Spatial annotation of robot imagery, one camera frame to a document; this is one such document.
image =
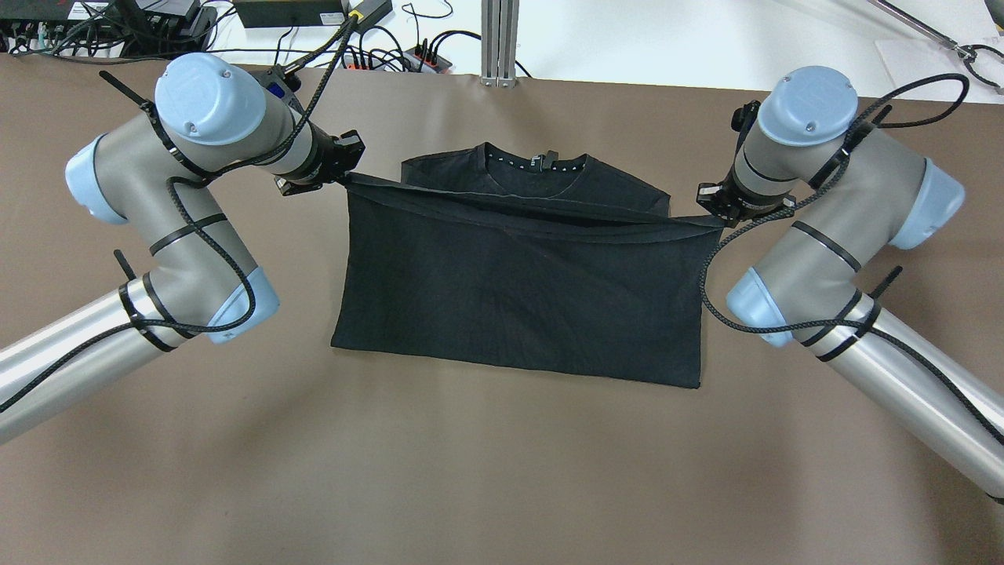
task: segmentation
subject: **shirt neckline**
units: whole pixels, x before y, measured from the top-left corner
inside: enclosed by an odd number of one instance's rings
[[[475,155],[477,156],[478,172],[484,175],[484,177],[487,178],[488,181],[492,183],[492,185],[501,190],[504,194],[518,194],[518,191],[514,191],[506,187],[492,175],[491,171],[488,170],[489,159],[510,165],[522,171],[526,175],[546,175],[549,172],[549,171],[543,171],[541,173],[532,172],[530,170],[531,164],[529,159],[513,155],[507,151],[503,151],[488,142],[479,145],[475,149],[476,149]],[[561,172],[578,171],[578,174],[575,175],[575,178],[572,179],[572,181],[568,183],[568,185],[566,185],[564,188],[561,188],[554,194],[546,196],[546,198],[556,198],[558,196],[561,196],[562,194],[568,192],[569,190],[580,184],[582,182],[582,178],[587,175],[588,171],[591,171],[595,167],[596,163],[598,163],[598,161],[596,161],[591,155],[588,154],[582,154],[576,157],[575,159],[555,161],[551,165],[550,169],[551,171],[561,171]]]

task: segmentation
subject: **black cable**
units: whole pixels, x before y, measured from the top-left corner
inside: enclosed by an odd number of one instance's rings
[[[228,324],[221,324],[218,326],[201,326],[197,324],[183,324],[180,322],[169,322],[167,320],[141,319],[141,320],[135,320],[129,324],[122,324],[120,326],[109,328],[108,330],[105,330],[97,334],[96,336],[93,336],[92,338],[89,338],[84,342],[80,343],[70,351],[66,352],[66,354],[57,359],[54,363],[46,367],[45,370],[36,375],[30,382],[25,384],[10,398],[8,398],[2,404],[0,404],[0,413],[5,412],[8,408],[17,403],[18,400],[20,400],[26,394],[34,390],[38,385],[42,384],[46,379],[48,379],[56,371],[58,371],[60,368],[66,365],[66,363],[69,363],[73,358],[83,353],[85,350],[92,347],[93,345],[120,332],[124,332],[131,329],[140,330],[142,328],[149,328],[152,326],[172,328],[175,330],[182,330],[195,334],[205,333],[205,332],[224,332],[227,330],[232,330],[251,319],[251,316],[254,314],[256,308],[254,289],[251,287],[251,281],[248,280],[248,277],[245,274],[244,269],[241,268],[241,266],[237,263],[236,259],[234,259],[234,257],[229,252],[227,252],[227,250],[223,248],[223,246],[220,245],[219,242],[213,239],[213,236],[211,236],[209,233],[206,233],[206,231],[202,227],[200,227],[199,224],[196,223],[196,221],[192,218],[191,214],[189,214],[188,210],[185,208],[185,204],[182,202],[181,197],[178,195],[178,189],[175,186],[176,184],[192,184],[192,181],[181,177],[169,178],[167,180],[167,188],[168,188],[168,193],[171,195],[171,200],[174,203],[175,207],[178,209],[178,213],[181,214],[182,218],[185,220],[185,223],[190,228],[192,228],[193,231],[203,241],[205,241],[206,244],[209,245],[209,247],[212,248],[213,251],[215,251],[220,256],[220,258],[222,258],[227,263],[228,266],[230,266],[230,268],[240,279],[241,286],[244,288],[244,291],[245,293],[247,293],[248,296],[248,310],[244,313],[244,315],[242,315],[237,320],[234,320],[233,322],[230,322]]]
[[[533,75],[530,74],[530,71],[527,70],[526,67],[523,66],[521,62],[519,62],[518,60],[514,60],[513,62],[516,63],[516,66],[518,66],[519,69],[523,71],[523,74],[525,74],[527,78],[533,78]]]
[[[395,35],[393,33],[391,33],[391,31],[388,28],[384,27],[383,25],[374,25],[374,26],[370,27],[369,29],[379,29],[379,30],[383,31],[384,33],[386,33],[388,35],[388,37],[390,37],[391,40],[394,41],[394,46],[398,48],[398,52],[401,53],[402,56],[404,56],[405,50],[401,48],[401,42],[398,41],[398,38],[395,37]]]
[[[282,40],[289,36],[296,29],[296,26],[289,26],[289,29],[279,36],[279,40],[275,42],[275,60],[272,61],[272,66],[279,64],[279,51],[282,49]]]
[[[304,49],[282,49],[282,50],[283,50],[283,52],[288,52],[288,53],[308,53],[308,52],[310,52],[310,51],[307,51],[307,50],[304,50]],[[189,53],[189,52],[191,52],[191,51],[170,51],[170,52],[166,52],[166,53],[159,53],[159,54],[156,54],[156,55],[141,55],[141,56],[137,56],[137,57],[124,57],[124,58],[121,58],[121,59],[118,59],[118,60],[107,60],[107,61],[89,60],[89,59],[86,59],[86,58],[73,58],[71,55],[69,55],[69,56],[68,55],[57,55],[57,54],[54,54],[54,53],[32,53],[32,54],[46,56],[46,57],[49,57],[49,58],[58,59],[58,60],[66,61],[66,62],[72,62],[72,63],[76,63],[76,64],[93,64],[93,65],[98,65],[98,66],[114,66],[114,65],[117,65],[117,64],[130,64],[130,63],[134,63],[134,62],[141,62],[141,61],[148,61],[148,60],[167,60],[167,57],[169,57],[169,56],[172,56],[172,55],[184,55],[184,54]],[[207,51],[203,51],[203,52],[205,52],[205,53],[229,53],[229,52],[256,52],[256,53],[257,52],[264,52],[264,53],[271,53],[271,52],[274,52],[274,49],[241,49],[241,48],[233,48],[233,49],[211,49],[211,50],[207,50]]]
[[[444,4],[446,4],[447,7],[450,9],[449,12],[447,12],[445,14],[440,14],[440,15],[420,14],[420,13],[418,13],[418,12],[415,11],[415,4],[413,4],[411,2],[409,2],[408,4],[405,4],[404,6],[402,6],[401,7],[401,11],[405,12],[406,14],[410,14],[410,15],[416,17],[416,18],[428,18],[428,19],[431,19],[431,20],[441,20],[441,19],[448,18],[448,17],[452,16],[453,15],[453,4],[450,3],[450,0],[441,0],[441,1]]]
[[[436,37],[433,37],[433,40],[430,43],[430,49],[432,50],[432,59],[433,60],[439,59],[439,49],[440,49],[440,47],[443,46],[443,41],[445,41],[449,37],[453,37],[454,35],[463,35],[464,37],[471,37],[473,39],[477,39],[478,41],[481,41],[481,35],[480,34],[475,33],[473,31],[467,31],[466,29],[451,29],[451,30],[448,30],[448,31],[444,31],[444,32],[440,33],[439,35],[437,35]],[[523,66],[523,64],[521,62],[519,62],[519,60],[516,60],[514,62],[516,63],[516,66],[518,66],[519,69],[522,70],[523,73],[526,74],[526,76],[528,78],[533,78],[533,75],[530,74],[530,72],[528,70],[526,70],[526,67]]]
[[[18,52],[18,53],[14,53],[12,51],[10,54],[13,55],[13,56],[24,56],[24,55],[30,55],[30,54],[36,54],[36,53],[43,53],[43,54],[44,53],[58,53],[66,45],[68,45],[68,44],[72,43],[73,41],[75,41],[75,36],[77,34],[79,34],[81,31],[85,31],[86,30],[88,33],[90,33],[90,31],[91,31],[91,28],[90,28],[91,24],[93,24],[94,21],[97,20],[98,18],[103,17],[104,13],[107,12],[108,10],[110,10],[115,5],[116,2],[117,2],[117,0],[108,0],[107,5],[104,6],[103,8],[92,8],[92,7],[90,7],[87,4],[83,4],[84,9],[87,10],[87,13],[90,14],[90,16],[88,18],[84,19],[84,20],[81,20],[81,21],[77,22],[72,27],[70,27],[66,31],[66,35],[62,38],[61,41],[59,41],[59,43],[53,45],[52,47],[48,47],[48,48],[27,49],[25,51]]]
[[[213,1],[213,2],[223,2],[223,1],[226,1],[226,0],[210,0],[210,1]],[[210,31],[212,31],[213,34],[206,41],[206,49],[211,49],[213,47],[213,43],[216,43],[217,38],[219,38],[219,36],[220,36],[220,24],[223,23],[223,20],[225,20],[228,17],[231,17],[231,16],[235,15],[236,13],[237,13],[237,8],[230,8],[226,12],[223,12],[223,15],[217,16],[216,21],[213,22],[213,25],[209,26],[210,27]]]
[[[330,44],[332,44],[335,40],[339,38],[341,39],[341,42],[338,44],[338,48],[335,51],[333,57],[334,60],[338,60],[343,56],[345,56],[345,50],[348,47],[348,38],[355,31],[357,26],[358,26],[358,18],[356,18],[355,16],[349,16],[348,19],[345,20],[345,23],[343,23],[338,28],[338,31],[334,33],[332,39],[325,42],[325,45],[322,45],[322,47],[326,49],[327,46],[330,46]],[[320,54],[323,53],[323,49],[320,49],[319,51],[315,50],[312,52]],[[232,163],[226,167],[223,167],[219,171],[216,171],[214,174],[216,176],[222,176],[226,173],[229,173],[230,171],[240,169],[241,167],[254,165],[256,163],[261,163],[262,161],[267,161],[269,159],[279,157],[280,155],[284,155],[289,150],[289,148],[292,147],[293,140],[296,138],[296,135],[299,134],[300,130],[302,130],[303,127],[309,122],[308,119],[310,117],[310,114],[313,113],[314,108],[317,106],[317,101],[320,99],[320,95],[324,91],[324,87],[327,85],[327,81],[331,78],[331,74],[334,72],[335,68],[337,68],[337,64],[330,64],[324,70],[324,74],[321,75],[320,82],[317,84],[317,88],[314,90],[313,96],[311,96],[310,98],[310,102],[303,110],[303,115],[300,117],[299,121],[296,122],[296,125],[293,127],[293,130],[289,133],[289,135],[286,136],[286,138],[283,139],[283,142],[279,144],[278,147],[276,147],[271,151],[267,151],[257,157],[252,157],[250,159],[244,159],[242,161]]]
[[[918,88],[920,86],[924,86],[926,84],[930,84],[932,82],[937,82],[937,81],[942,81],[942,80],[958,80],[959,82],[962,83],[962,89],[961,89],[961,92],[959,94],[959,97],[955,100],[955,102],[952,103],[951,106],[949,106],[949,108],[946,111],[943,111],[942,113],[939,113],[938,115],[935,115],[934,117],[930,117],[930,118],[926,118],[926,119],[920,119],[920,120],[917,120],[917,121],[901,122],[901,123],[890,123],[890,124],[883,123],[883,124],[880,124],[878,126],[880,127],[910,127],[910,126],[924,125],[924,124],[928,124],[928,123],[933,123],[935,121],[938,121],[939,119],[943,119],[943,118],[947,117],[950,113],[952,113],[953,111],[955,111],[956,108],[959,107],[959,105],[962,103],[962,100],[965,99],[966,94],[969,92],[969,79],[966,78],[966,76],[964,76],[962,74],[958,74],[958,73],[939,74],[939,75],[936,75],[936,76],[931,76],[931,77],[928,77],[928,78],[917,80],[915,82],[911,82],[910,84],[907,84],[905,86],[901,86],[901,87],[893,90],[892,92],[886,94],[882,98],[878,98],[878,100],[876,100],[874,103],[872,103],[871,105],[869,105],[868,107],[866,107],[863,111],[861,111],[859,114],[857,114],[857,116],[850,122],[850,126],[847,128],[847,132],[844,135],[844,139],[848,139],[850,137],[850,135],[853,134],[854,130],[857,128],[858,125],[860,125],[865,119],[867,119],[867,117],[871,113],[873,113],[876,109],[878,109],[883,105],[887,104],[894,97],[896,97],[896,96],[898,96],[898,95],[900,95],[900,94],[902,94],[902,93],[904,93],[904,92],[906,92],[908,90],[912,90],[914,88]],[[813,321],[810,321],[810,322],[799,322],[797,324],[787,324],[787,325],[784,325],[784,326],[777,326],[777,327],[773,327],[773,328],[754,328],[754,327],[746,326],[744,324],[739,324],[737,322],[734,322],[733,320],[730,320],[728,317],[726,317],[724,314],[722,314],[715,307],[715,305],[712,304],[711,299],[708,297],[708,290],[707,290],[708,269],[711,266],[711,263],[714,260],[715,256],[718,255],[718,253],[726,245],[728,245],[732,241],[735,241],[741,235],[743,235],[743,234],[749,232],[750,230],[752,230],[752,229],[754,229],[756,227],[759,227],[759,226],[761,226],[761,225],[763,225],[765,223],[768,223],[768,222],[771,222],[771,221],[775,221],[775,220],[779,220],[779,219],[782,219],[782,218],[790,218],[791,216],[794,215],[795,211],[797,211],[797,210],[799,210],[801,208],[804,208],[805,206],[808,206],[809,204],[815,202],[816,200],[818,200],[819,198],[821,198],[823,195],[825,195],[837,182],[839,182],[840,178],[846,172],[848,165],[849,165],[849,159],[841,161],[840,165],[832,173],[832,175],[829,177],[829,179],[825,183],[823,183],[823,185],[820,186],[820,188],[814,194],[812,194],[811,196],[809,196],[809,197],[801,200],[800,202],[796,203],[793,207],[791,207],[791,208],[783,208],[783,209],[778,210],[776,212],[773,212],[773,213],[771,213],[771,214],[769,214],[767,216],[764,216],[762,218],[754,220],[754,221],[750,222],[749,224],[747,224],[747,225],[745,225],[745,226],[737,229],[736,231],[730,233],[725,239],[723,239],[722,241],[720,241],[718,243],[718,245],[716,245],[715,248],[712,249],[711,253],[708,254],[708,256],[705,258],[705,260],[704,260],[704,262],[702,263],[702,266],[701,266],[701,273],[700,273],[699,278],[698,278],[698,288],[699,288],[700,293],[701,293],[701,303],[704,305],[704,307],[706,309],[708,309],[708,312],[711,313],[712,316],[714,316],[722,324],[725,324],[726,326],[728,326],[729,328],[731,328],[733,330],[737,330],[737,331],[745,332],[745,333],[749,333],[749,334],[773,334],[773,333],[777,333],[777,332],[795,332],[795,331],[799,331],[799,330],[806,330],[806,329],[809,329],[809,328],[818,328],[818,327],[822,327],[822,326],[847,326],[847,327],[850,327],[850,328],[855,328],[855,329],[858,329],[858,330],[863,330],[865,332],[874,334],[876,337],[886,340],[887,342],[889,342],[890,344],[892,344],[894,347],[898,348],[900,351],[904,352],[905,354],[907,354],[908,356],[910,356],[911,358],[913,358],[915,361],[917,361],[919,364],[921,364],[921,366],[923,366],[925,369],[927,369],[929,372],[931,372],[931,374],[934,375],[935,378],[937,378],[945,386],[945,388],[947,388],[949,390],[949,392],[951,392],[952,395],[955,396],[959,400],[959,402],[980,423],[980,426],[988,434],[990,434],[990,436],[994,440],[996,440],[999,444],[1001,444],[1002,446],[1004,446],[1004,434],[1002,434],[1001,431],[997,430],[997,428],[994,427],[993,423],[990,422],[990,420],[988,420],[987,417],[982,412],[980,412],[980,410],[972,403],[972,401],[969,400],[969,398],[961,390],[959,390],[959,387],[954,382],[952,382],[952,380],[944,373],[944,371],[942,371],[934,363],[932,363],[931,360],[929,360],[926,357],[924,357],[924,355],[922,355],[920,352],[918,352],[917,350],[913,349],[908,344],[906,344],[902,340],[896,338],[895,336],[892,336],[892,335],[890,335],[890,334],[888,334],[886,332],[883,332],[882,330],[877,330],[877,329],[871,327],[870,324],[865,324],[864,322],[856,322],[856,321],[851,321],[851,320],[846,320],[846,319],[813,320]]]
[[[445,13],[445,14],[441,14],[441,15],[420,14],[420,13],[418,13],[418,12],[415,11],[415,4],[413,4],[412,2],[409,2],[409,3],[407,3],[407,4],[405,4],[405,5],[403,5],[401,7],[401,10],[403,12],[405,12],[406,14],[410,14],[412,17],[415,18],[415,51],[416,51],[416,58],[419,59],[419,68],[418,68],[418,70],[416,72],[422,72],[422,65],[424,63],[423,59],[426,58],[426,54],[427,54],[427,53],[423,52],[421,55],[419,55],[419,50],[420,50],[420,47],[422,46],[422,32],[419,30],[419,18],[427,18],[427,19],[432,19],[432,20],[438,20],[438,19],[448,18],[448,17],[452,16],[453,15],[453,4],[451,4],[449,2],[449,0],[442,0],[442,1],[443,1],[444,4],[446,4],[450,8],[450,11],[447,12],[447,13]]]
[[[982,74],[980,74],[979,72],[977,72],[976,69],[973,68],[973,63],[976,62],[976,56],[978,55],[977,51],[979,51],[981,49],[982,50],[986,50],[986,51],[990,51],[991,53],[997,55],[997,58],[999,58],[1001,60],[1001,62],[1004,62],[1004,53],[1002,53],[999,50],[991,47],[990,45],[984,45],[982,43],[974,43],[972,45],[964,45],[962,48],[965,49],[969,53],[968,56],[962,55],[961,53],[959,54],[959,58],[962,59],[962,64],[966,65],[966,70],[968,70],[970,72],[970,74],[972,74],[973,76],[975,76],[976,79],[979,80],[980,82],[983,82],[984,84],[987,84],[989,86],[993,86],[994,88],[1000,88],[1001,87],[1000,84],[998,84],[997,82],[994,82],[993,80],[991,80],[991,79],[987,78],[986,76],[983,76]]]
[[[203,37],[209,35],[218,25],[220,25],[220,23],[224,20],[224,18],[233,16],[236,13],[237,13],[237,9],[236,8],[230,8],[229,10],[227,10],[226,12],[224,12],[223,14],[217,16],[216,21],[214,21],[212,24],[210,24],[206,29],[204,29],[203,31],[199,32],[196,35],[191,35],[189,37],[186,37],[185,39],[171,39],[169,37],[166,37],[166,34],[150,34],[150,33],[145,33],[143,31],[140,31],[138,29],[134,29],[134,28],[130,27],[124,21],[120,21],[119,22],[119,21],[111,20],[109,18],[105,18],[105,19],[108,19],[111,23],[114,23],[115,25],[121,27],[122,29],[124,29],[126,31],[129,31],[131,34],[134,34],[134,35],[141,35],[141,36],[144,36],[144,37],[149,37],[151,39],[157,39],[159,41],[162,41],[162,42],[168,43],[168,44],[185,44],[185,43],[190,43],[192,41],[196,41],[198,39],[202,39]]]
[[[402,72],[409,72],[409,71],[412,70],[412,61],[411,61],[411,59],[409,59],[408,57],[406,57],[404,54],[395,54],[394,51],[388,51],[387,49],[380,49],[380,48],[370,49],[369,52],[372,53],[372,54],[374,54],[374,55],[378,55],[379,53],[385,53],[385,56],[378,57],[379,60],[383,64],[387,64],[389,66],[394,67],[394,65],[392,63],[394,61],[397,61],[397,62],[399,62],[401,64],[401,68],[400,69],[397,68],[397,67],[395,67],[397,70],[400,70]],[[372,70],[375,70],[380,66],[383,66],[383,65],[376,65],[376,66],[374,66],[372,68]]]

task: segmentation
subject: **black cable tie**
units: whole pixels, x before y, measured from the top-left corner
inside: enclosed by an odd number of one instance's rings
[[[843,259],[843,262],[847,263],[847,266],[853,269],[854,272],[857,272],[858,270],[861,269],[861,262],[857,260],[857,258],[854,257],[854,255],[850,254],[850,251],[843,248],[843,246],[837,243],[836,241],[830,239],[830,237],[827,236],[825,233],[819,231],[818,229],[812,227],[811,225],[801,220],[798,220],[793,224],[791,224],[791,227],[805,233],[806,235],[815,239],[819,243],[822,243],[822,245],[827,249],[829,249],[830,251],[832,251],[834,255]]]
[[[149,99],[147,99],[147,98],[141,96],[140,94],[136,93],[136,90],[134,90],[133,88],[130,88],[129,86],[127,86],[124,82],[122,82],[121,80],[115,78],[115,75],[111,74],[107,70],[98,71],[97,75],[100,76],[101,78],[104,78],[104,81],[107,82],[108,84],[111,84],[112,86],[114,86],[114,88],[116,90],[118,90],[119,92],[126,94],[126,97],[128,97],[129,99],[135,101],[136,104],[139,105],[141,108],[144,107],[145,105],[149,105],[149,104],[153,104],[154,103],[154,102],[150,101]]]
[[[115,260],[118,261],[118,266],[121,267],[122,272],[126,273],[126,278],[130,280],[136,280],[136,271],[133,270],[133,266],[129,264],[129,260],[126,259],[126,254],[122,253],[121,249],[115,249],[111,251],[111,254],[115,256]]]
[[[843,319],[845,319],[846,316],[848,314],[850,314],[850,311],[854,310],[854,307],[857,306],[857,303],[859,303],[859,302],[861,302],[861,292],[858,291],[858,290],[856,290],[856,289],[854,289],[854,296],[851,297],[850,300],[847,301],[847,304],[844,305],[844,307],[840,310],[840,312],[837,313],[836,320],[843,320]],[[830,325],[830,326],[823,326],[823,327],[819,328],[819,331],[816,332],[814,335],[812,335],[812,337],[810,337],[809,339],[801,342],[802,345],[805,346],[805,347],[809,347],[809,346],[815,344],[819,340],[821,340],[824,337],[826,337],[826,334],[830,333],[833,330],[833,328],[836,328],[836,326],[831,326]]]
[[[161,121],[161,116],[157,112],[157,106],[154,105],[154,102],[149,102],[149,106],[146,108],[141,106],[141,109],[147,112],[147,117],[150,118],[150,125],[154,128],[154,132],[157,133],[157,137],[161,139],[161,144],[164,145],[164,149],[168,150],[168,153],[175,158],[175,161],[181,163],[182,167],[188,169],[190,173],[197,175],[203,186],[219,178],[219,175],[211,173],[196,165],[191,159],[182,153],[182,150],[175,144],[174,139],[171,138],[167,129],[164,128],[164,123]]]
[[[857,331],[853,333],[853,335],[843,340],[843,342],[840,345],[836,346],[829,353],[816,356],[816,359],[822,361],[823,363],[828,363],[839,357],[840,354],[843,353],[844,351],[850,349],[850,346],[856,344],[858,341],[860,341],[861,338],[864,337],[865,334],[871,331],[871,328],[873,328],[875,325],[875,320],[878,319],[880,313],[882,313],[882,307],[878,306],[878,303],[873,303],[871,305],[871,311],[868,312],[867,318],[864,319],[864,322],[861,325],[861,327],[859,327]]]
[[[883,296],[883,294],[889,290],[890,285],[893,284],[893,281],[896,280],[896,277],[899,276],[901,272],[903,272],[903,265],[896,265],[893,270],[889,271],[886,278],[883,278],[883,281],[880,282],[877,287],[875,287],[875,290],[868,293],[868,296],[871,297],[872,300],[878,300],[878,297]]]
[[[165,320],[167,320],[168,322],[175,322],[175,323],[178,322],[178,320],[176,320],[175,317],[171,316],[171,313],[168,312],[168,307],[164,306],[164,301],[161,300],[161,296],[158,295],[157,291],[154,289],[154,282],[153,280],[150,279],[149,272],[143,275],[143,289],[147,291],[147,296],[150,297],[150,301],[154,303],[154,308],[157,309],[157,312],[160,313],[160,315],[163,316]],[[174,330],[175,332],[178,333],[179,336],[187,340],[190,340],[196,336],[196,334],[186,332],[185,330],[182,330],[180,328],[175,328]]]
[[[868,136],[872,130],[874,130],[875,125],[873,123],[861,123],[860,125],[854,127],[849,134],[847,134],[843,144],[833,152],[829,160],[826,161],[822,167],[816,171],[816,174],[812,175],[809,179],[808,185],[812,187],[812,190],[819,190],[819,187],[829,178],[829,176],[839,167],[842,163],[850,160],[850,152],[854,150],[864,137]]]
[[[133,304],[133,297],[130,296],[129,288],[126,285],[118,287],[118,299],[122,303],[122,309],[129,316],[130,323],[133,324],[136,331],[140,332],[140,335],[146,338],[151,345],[164,353],[171,353],[172,351],[178,349],[161,341],[161,338],[157,337],[157,334],[155,334],[149,326],[143,323],[145,319],[143,315],[140,314],[140,311],[137,310],[136,305]]]
[[[214,223],[226,221],[226,219],[227,219],[226,214],[220,212],[219,214],[206,216],[205,218],[202,218],[199,221],[185,224],[184,227],[176,229],[171,233],[155,241],[154,244],[150,246],[150,254],[156,255],[161,249],[167,247],[168,245],[174,243],[175,241],[178,241],[182,237],[195,233],[196,231],[203,229],[204,227],[213,225]]]

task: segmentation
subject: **black device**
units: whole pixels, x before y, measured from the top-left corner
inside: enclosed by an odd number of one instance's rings
[[[199,0],[136,0],[148,14],[181,18],[191,21],[199,11]],[[0,0],[0,21],[74,22],[85,20],[86,4],[95,9],[108,2],[76,2],[70,0]]]
[[[341,25],[347,0],[234,0],[244,27]]]

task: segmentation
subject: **light blue joint cap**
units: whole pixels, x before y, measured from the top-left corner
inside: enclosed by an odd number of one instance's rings
[[[97,135],[94,140],[87,144],[87,147],[77,151],[76,155],[66,163],[63,175],[73,199],[86,208],[90,215],[104,222],[122,224],[129,220],[118,215],[118,212],[108,204],[104,194],[101,193],[101,187],[97,185],[94,152],[97,151],[97,142],[103,136],[104,133]]]
[[[248,136],[265,117],[265,90],[253,76],[209,53],[189,53],[168,64],[154,91],[164,122],[201,145]]]
[[[763,279],[752,266],[732,288],[725,302],[736,318],[747,326],[776,328],[787,325],[781,309],[777,308],[777,303],[774,302],[774,297],[770,296]],[[791,332],[760,334],[760,337],[774,347],[781,347],[795,339]]]
[[[901,249],[913,249],[931,237],[952,219],[966,200],[966,189],[959,181],[936,167],[930,159],[926,159],[925,164],[924,180],[914,207],[899,233],[889,242]]]
[[[781,145],[808,147],[836,138],[857,112],[850,80],[828,66],[789,72],[763,100],[757,122]]]
[[[236,328],[223,332],[211,332],[206,334],[215,344],[227,343],[237,336],[261,324],[268,317],[279,310],[279,297],[272,289],[271,282],[265,276],[265,271],[259,266],[248,274],[248,281],[251,282],[251,290],[254,291],[254,314],[247,322]],[[243,285],[238,285],[237,289],[230,295],[227,302],[223,303],[220,310],[216,311],[213,319],[209,321],[209,326],[222,326],[238,320],[248,311],[248,294]]]

